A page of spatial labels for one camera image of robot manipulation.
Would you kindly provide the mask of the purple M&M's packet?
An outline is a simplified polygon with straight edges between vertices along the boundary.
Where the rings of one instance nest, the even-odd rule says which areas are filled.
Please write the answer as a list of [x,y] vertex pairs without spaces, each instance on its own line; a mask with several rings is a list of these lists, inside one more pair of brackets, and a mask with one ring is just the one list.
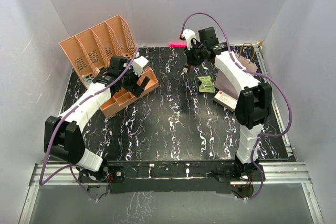
[[191,70],[192,68],[193,68],[192,66],[190,66],[190,65],[188,65],[188,64],[185,64],[185,65],[184,65],[184,72],[185,72],[185,73],[189,73],[190,70]]

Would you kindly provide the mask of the green snack packet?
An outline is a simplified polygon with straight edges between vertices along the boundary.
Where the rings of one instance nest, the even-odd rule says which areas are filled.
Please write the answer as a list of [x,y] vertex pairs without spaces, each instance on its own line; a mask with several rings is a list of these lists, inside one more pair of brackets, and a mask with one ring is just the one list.
[[214,84],[212,82],[212,78],[211,76],[200,76],[197,77],[199,82],[201,83],[199,85],[199,92],[203,92],[203,93],[215,93],[215,87]]

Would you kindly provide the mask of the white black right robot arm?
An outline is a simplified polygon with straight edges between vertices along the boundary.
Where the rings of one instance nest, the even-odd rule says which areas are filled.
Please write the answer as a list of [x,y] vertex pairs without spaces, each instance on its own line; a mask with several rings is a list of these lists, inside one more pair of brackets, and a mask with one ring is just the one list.
[[238,94],[235,117],[240,123],[239,147],[232,166],[220,174],[247,180],[257,170],[256,148],[259,134],[271,113],[272,88],[246,71],[230,46],[219,42],[213,27],[199,30],[198,36],[194,31],[185,29],[180,39],[186,41],[187,71],[205,60],[210,61]]

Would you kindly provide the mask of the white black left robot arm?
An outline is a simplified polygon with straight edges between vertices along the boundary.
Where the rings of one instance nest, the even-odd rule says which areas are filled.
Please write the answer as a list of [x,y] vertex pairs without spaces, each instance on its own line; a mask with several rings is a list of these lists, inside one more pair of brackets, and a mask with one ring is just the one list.
[[149,83],[145,77],[138,84],[149,61],[143,56],[131,60],[123,56],[113,56],[108,67],[99,71],[86,92],[59,116],[50,116],[45,122],[44,151],[69,164],[90,170],[96,181],[108,177],[108,168],[103,159],[85,147],[82,131],[101,106],[121,89],[139,97]]

